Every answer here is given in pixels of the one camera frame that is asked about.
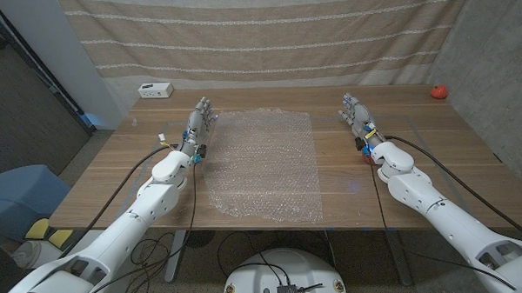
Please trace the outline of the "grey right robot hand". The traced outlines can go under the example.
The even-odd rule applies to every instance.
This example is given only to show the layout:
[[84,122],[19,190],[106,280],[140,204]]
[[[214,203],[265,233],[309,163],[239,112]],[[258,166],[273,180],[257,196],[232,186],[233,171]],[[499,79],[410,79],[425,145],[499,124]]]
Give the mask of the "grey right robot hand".
[[369,154],[375,147],[384,142],[369,110],[350,93],[344,94],[342,101],[344,110],[338,114],[346,121],[355,136],[355,146],[358,151]]

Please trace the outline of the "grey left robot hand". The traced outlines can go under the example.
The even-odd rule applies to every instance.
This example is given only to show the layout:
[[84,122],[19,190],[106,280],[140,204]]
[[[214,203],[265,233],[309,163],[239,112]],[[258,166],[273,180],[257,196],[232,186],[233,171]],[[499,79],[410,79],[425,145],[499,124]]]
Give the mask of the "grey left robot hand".
[[200,146],[207,144],[209,131],[217,119],[211,100],[203,97],[190,113],[179,151],[192,156]]

